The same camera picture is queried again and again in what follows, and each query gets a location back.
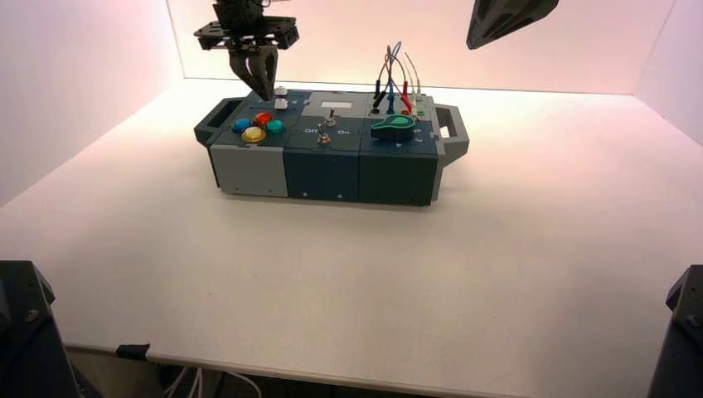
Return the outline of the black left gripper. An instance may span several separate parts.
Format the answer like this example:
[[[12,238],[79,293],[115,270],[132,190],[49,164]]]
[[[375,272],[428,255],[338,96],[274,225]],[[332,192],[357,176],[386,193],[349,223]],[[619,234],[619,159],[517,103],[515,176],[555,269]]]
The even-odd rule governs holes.
[[[262,100],[268,101],[274,92],[277,48],[290,48],[299,39],[299,32],[295,17],[235,11],[217,13],[216,20],[195,31],[194,36],[202,50],[260,46],[255,54],[230,53],[230,68]]]

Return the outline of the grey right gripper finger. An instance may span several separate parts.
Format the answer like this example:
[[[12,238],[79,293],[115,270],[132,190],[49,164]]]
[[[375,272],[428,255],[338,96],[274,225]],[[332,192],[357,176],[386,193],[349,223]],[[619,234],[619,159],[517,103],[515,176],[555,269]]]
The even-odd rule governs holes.
[[[477,0],[470,18],[467,47],[476,50],[548,16],[558,0]]]

